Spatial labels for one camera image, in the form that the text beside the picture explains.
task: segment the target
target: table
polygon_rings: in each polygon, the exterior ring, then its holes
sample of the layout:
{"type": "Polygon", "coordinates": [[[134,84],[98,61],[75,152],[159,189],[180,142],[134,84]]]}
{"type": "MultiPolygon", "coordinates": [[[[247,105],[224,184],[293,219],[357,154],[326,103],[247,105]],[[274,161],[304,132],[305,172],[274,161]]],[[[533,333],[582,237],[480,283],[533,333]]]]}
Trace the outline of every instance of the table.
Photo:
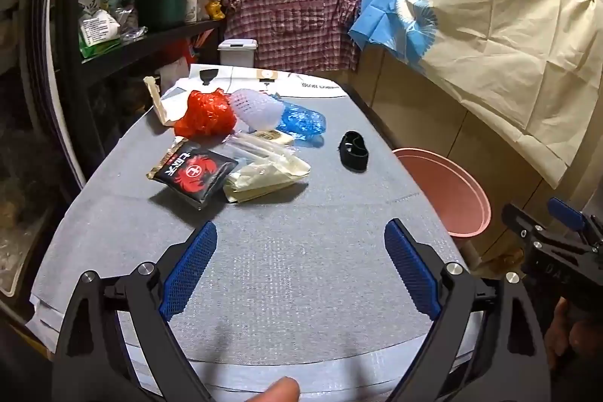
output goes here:
{"type": "MultiPolygon", "coordinates": [[[[192,78],[199,67],[193,66],[192,78]]],[[[235,69],[237,78],[231,70],[230,79],[210,81],[205,90],[233,89],[247,77],[257,84],[254,69],[235,69]]],[[[391,264],[385,224],[398,217],[444,261],[462,259],[426,197],[352,99],[331,81],[285,73],[274,82],[281,93],[287,79],[308,91],[322,88],[317,97],[285,99],[325,115],[324,144],[298,149],[312,166],[306,182],[256,200],[232,205],[220,193],[203,210],[194,209],[145,177],[170,147],[173,131],[152,112],[130,128],[67,211],[35,280],[30,327],[50,349],[83,271],[129,273],[210,219],[218,247],[170,327],[218,402],[246,400],[285,375],[300,382],[304,399],[356,400],[361,385],[369,385],[363,394],[372,400],[391,391],[430,321],[414,308],[391,264]],[[325,97],[325,91],[336,96],[325,97]],[[370,151],[362,174],[339,161],[338,143],[351,129],[363,134],[370,151]],[[363,374],[362,383],[353,373],[363,374]]],[[[141,383],[157,391],[129,317],[120,319],[141,383]]],[[[478,325],[472,318],[459,359],[473,348],[478,325]]]]}

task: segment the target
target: silver bolt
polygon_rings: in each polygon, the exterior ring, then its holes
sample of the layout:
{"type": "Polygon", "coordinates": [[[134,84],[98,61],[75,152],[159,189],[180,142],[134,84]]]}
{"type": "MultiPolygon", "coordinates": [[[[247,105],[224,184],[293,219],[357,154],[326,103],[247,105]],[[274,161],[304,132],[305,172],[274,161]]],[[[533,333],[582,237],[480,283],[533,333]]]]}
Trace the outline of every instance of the silver bolt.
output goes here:
{"type": "Polygon", "coordinates": [[[80,276],[80,279],[84,283],[90,283],[94,278],[96,278],[96,273],[94,271],[86,271],[80,276]]]}
{"type": "Polygon", "coordinates": [[[459,275],[463,272],[463,268],[459,263],[448,263],[446,265],[446,270],[448,273],[454,276],[459,275]]]}
{"type": "Polygon", "coordinates": [[[138,266],[138,273],[141,275],[150,275],[155,270],[155,265],[153,263],[142,263],[138,266]]]}
{"type": "Polygon", "coordinates": [[[513,271],[509,271],[505,275],[505,278],[509,283],[519,283],[519,275],[517,273],[514,273],[513,271]]]}

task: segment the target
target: textured blue pad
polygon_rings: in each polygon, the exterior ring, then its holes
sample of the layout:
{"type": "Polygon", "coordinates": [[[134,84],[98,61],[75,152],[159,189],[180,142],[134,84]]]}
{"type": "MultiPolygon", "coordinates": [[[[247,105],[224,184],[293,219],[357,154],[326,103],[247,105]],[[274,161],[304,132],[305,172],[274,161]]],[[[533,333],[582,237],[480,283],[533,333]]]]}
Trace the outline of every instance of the textured blue pad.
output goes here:
{"type": "Polygon", "coordinates": [[[385,249],[417,310],[435,321],[441,311],[438,284],[414,246],[395,221],[385,226],[385,249]]]}
{"type": "Polygon", "coordinates": [[[216,226],[207,222],[170,272],[164,284],[164,300],[159,307],[159,313],[166,322],[185,309],[216,250],[217,242],[216,226]]]}
{"type": "Polygon", "coordinates": [[[551,198],[546,204],[549,214],[568,229],[580,232],[584,229],[584,216],[559,198],[551,198]]]}

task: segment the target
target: pink plastic bucket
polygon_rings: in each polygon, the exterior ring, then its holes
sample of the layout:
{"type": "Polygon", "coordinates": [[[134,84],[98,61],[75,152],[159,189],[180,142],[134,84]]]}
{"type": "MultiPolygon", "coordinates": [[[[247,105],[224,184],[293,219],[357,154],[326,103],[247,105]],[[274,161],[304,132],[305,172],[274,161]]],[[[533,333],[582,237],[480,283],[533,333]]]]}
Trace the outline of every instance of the pink plastic bucket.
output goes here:
{"type": "Polygon", "coordinates": [[[471,174],[428,150],[397,149],[394,154],[427,196],[448,233],[456,238],[456,244],[486,229],[492,217],[490,202],[471,174]]]}

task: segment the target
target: gray tablecloth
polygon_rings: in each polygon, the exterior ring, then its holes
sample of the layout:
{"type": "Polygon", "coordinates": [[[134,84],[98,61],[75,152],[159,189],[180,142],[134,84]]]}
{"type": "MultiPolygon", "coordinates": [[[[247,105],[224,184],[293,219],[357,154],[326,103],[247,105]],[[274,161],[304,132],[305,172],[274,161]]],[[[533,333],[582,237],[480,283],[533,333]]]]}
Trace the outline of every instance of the gray tablecloth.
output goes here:
{"type": "MultiPolygon", "coordinates": [[[[349,97],[295,99],[326,116],[321,148],[302,147],[306,182],[242,204],[222,193],[197,211],[147,180],[173,141],[155,114],[140,119],[68,210],[33,293],[64,312],[81,273],[127,274],[157,260],[205,220],[218,247],[186,310],[170,322],[191,360],[291,365],[374,352],[427,332],[384,248],[398,217],[444,261],[460,260],[430,204],[349,97]],[[364,135],[369,168],[345,169],[338,143],[364,135]]],[[[126,341],[138,345],[129,318],[126,341]]]]}

